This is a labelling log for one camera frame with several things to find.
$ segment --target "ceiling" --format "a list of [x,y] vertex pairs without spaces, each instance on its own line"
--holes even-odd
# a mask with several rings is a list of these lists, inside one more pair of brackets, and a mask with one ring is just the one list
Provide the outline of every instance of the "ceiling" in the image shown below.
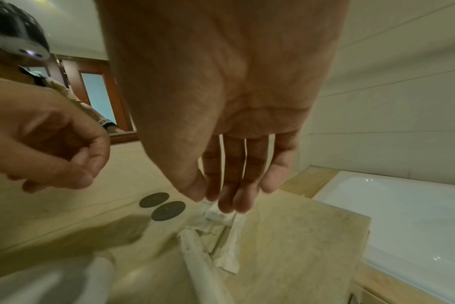
[[41,24],[53,53],[84,50],[105,54],[93,0],[7,0]]

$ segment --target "round coaster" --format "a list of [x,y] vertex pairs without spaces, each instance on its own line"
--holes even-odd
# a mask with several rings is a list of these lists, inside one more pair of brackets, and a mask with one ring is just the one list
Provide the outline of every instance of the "round coaster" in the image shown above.
[[151,194],[143,198],[139,202],[139,207],[141,208],[150,208],[150,207],[155,207],[158,205],[161,205],[165,201],[167,201],[169,198],[169,194],[165,192],[159,192],[155,194]]
[[152,212],[151,218],[155,221],[168,220],[180,215],[184,209],[186,209],[186,204],[181,201],[169,202],[156,208]]

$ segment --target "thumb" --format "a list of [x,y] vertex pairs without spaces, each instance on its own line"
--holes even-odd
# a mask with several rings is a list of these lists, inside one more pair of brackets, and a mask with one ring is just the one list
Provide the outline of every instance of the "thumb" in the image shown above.
[[69,189],[86,188],[94,180],[76,163],[42,153],[1,134],[0,173]]

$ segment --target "tiled wall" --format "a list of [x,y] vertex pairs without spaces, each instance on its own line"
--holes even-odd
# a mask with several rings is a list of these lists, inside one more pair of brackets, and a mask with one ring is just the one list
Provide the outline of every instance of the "tiled wall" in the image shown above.
[[455,184],[455,1],[353,0],[309,165]]
[[94,184],[78,191],[23,193],[0,175],[0,250],[139,200],[170,184],[139,142],[114,145]]

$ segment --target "wristband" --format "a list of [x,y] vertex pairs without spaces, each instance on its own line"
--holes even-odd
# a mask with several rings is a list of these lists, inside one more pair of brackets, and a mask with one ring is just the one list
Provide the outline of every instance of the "wristband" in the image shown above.
[[97,123],[100,124],[101,127],[105,128],[106,130],[109,127],[112,127],[112,126],[117,127],[118,126],[117,124],[115,124],[114,122],[112,122],[111,120],[109,120],[107,118],[103,118],[103,119],[99,120]]

